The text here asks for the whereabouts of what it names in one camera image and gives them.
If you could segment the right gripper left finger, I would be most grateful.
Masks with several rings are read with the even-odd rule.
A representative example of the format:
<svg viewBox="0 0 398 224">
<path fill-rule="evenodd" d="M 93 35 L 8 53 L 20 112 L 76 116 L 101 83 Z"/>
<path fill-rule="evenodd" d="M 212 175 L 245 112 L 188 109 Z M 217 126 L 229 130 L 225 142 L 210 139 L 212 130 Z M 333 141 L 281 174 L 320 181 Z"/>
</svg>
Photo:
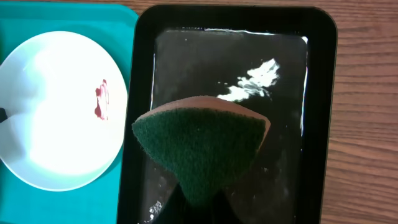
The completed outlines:
<svg viewBox="0 0 398 224">
<path fill-rule="evenodd" d="M 180 184 L 177 184 L 167 203 L 155 219 L 155 224 L 197 224 L 198 215 L 186 201 Z"/>
</svg>

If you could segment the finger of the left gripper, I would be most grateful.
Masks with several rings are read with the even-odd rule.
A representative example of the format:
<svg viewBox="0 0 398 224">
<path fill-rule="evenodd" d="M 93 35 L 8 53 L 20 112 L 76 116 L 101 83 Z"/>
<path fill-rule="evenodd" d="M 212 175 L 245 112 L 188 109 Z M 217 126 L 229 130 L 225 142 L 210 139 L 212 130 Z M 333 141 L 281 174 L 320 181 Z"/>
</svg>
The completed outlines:
<svg viewBox="0 0 398 224">
<path fill-rule="evenodd" d="M 0 123 L 7 119 L 7 114 L 4 108 L 0 108 Z"/>
</svg>

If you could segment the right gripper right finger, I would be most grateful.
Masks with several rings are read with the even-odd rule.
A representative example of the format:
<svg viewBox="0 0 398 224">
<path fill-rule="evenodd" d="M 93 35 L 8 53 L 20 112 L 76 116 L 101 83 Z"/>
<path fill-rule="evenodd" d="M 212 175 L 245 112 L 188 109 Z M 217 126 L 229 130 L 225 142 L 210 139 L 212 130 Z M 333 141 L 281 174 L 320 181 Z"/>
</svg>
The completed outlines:
<svg viewBox="0 0 398 224">
<path fill-rule="evenodd" d="M 207 224 L 243 224 L 222 190 L 213 197 L 205 220 Z"/>
</svg>

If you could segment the light blue round plate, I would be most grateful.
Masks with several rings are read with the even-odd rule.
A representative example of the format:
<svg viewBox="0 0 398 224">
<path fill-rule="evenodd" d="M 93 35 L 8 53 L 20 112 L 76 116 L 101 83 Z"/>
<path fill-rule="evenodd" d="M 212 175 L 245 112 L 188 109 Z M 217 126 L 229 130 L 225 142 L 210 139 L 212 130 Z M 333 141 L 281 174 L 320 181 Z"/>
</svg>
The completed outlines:
<svg viewBox="0 0 398 224">
<path fill-rule="evenodd" d="M 34 36 L 1 64 L 1 160 L 38 189 L 80 188 L 118 155 L 126 107 L 122 73 L 102 46 L 74 32 Z"/>
</svg>

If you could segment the green scrubbing sponge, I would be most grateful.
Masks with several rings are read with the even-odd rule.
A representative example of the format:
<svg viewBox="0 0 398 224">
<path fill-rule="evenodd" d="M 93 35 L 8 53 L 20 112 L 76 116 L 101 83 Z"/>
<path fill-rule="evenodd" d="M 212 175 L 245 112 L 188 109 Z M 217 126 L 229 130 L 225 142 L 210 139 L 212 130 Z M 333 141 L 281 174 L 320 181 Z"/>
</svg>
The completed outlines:
<svg viewBox="0 0 398 224">
<path fill-rule="evenodd" d="M 145 153 L 176 176 L 193 207 L 208 205 L 249 169 L 270 127 L 265 116 L 213 96 L 166 103 L 132 124 Z"/>
</svg>

